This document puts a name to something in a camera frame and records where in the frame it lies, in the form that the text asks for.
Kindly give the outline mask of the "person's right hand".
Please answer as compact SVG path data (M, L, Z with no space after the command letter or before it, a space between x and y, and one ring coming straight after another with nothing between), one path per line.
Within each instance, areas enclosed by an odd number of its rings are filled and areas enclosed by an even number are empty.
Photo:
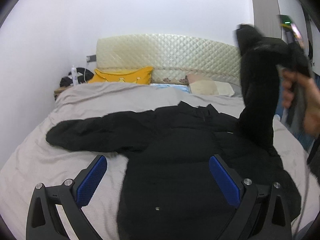
M319 136L319 88L316 86L314 79L292 72L287 69L282 70L284 81L282 105L289 108L294 99L294 93L290 91L292 85L297 83L304 89L306 98L306 110L304 114L304 131L313 136Z

